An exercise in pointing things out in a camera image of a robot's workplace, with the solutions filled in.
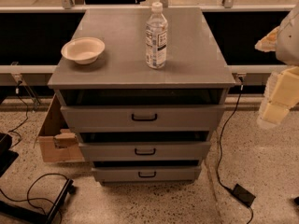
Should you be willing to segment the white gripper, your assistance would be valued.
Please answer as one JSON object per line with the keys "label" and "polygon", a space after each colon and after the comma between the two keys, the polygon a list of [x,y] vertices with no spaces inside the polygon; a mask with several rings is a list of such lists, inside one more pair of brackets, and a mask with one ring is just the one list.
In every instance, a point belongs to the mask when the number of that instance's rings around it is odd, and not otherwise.
{"label": "white gripper", "polygon": [[272,129],[299,103],[299,67],[292,66],[273,72],[267,80],[257,123],[262,129]]}

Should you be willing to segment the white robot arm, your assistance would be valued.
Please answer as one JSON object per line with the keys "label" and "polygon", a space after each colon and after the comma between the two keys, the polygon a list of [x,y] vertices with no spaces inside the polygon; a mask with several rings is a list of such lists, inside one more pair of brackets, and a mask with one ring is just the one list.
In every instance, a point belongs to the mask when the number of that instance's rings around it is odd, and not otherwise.
{"label": "white robot arm", "polygon": [[257,123],[262,129],[278,126],[299,103],[299,5],[268,35],[259,40],[259,51],[274,51],[287,68],[267,79]]}

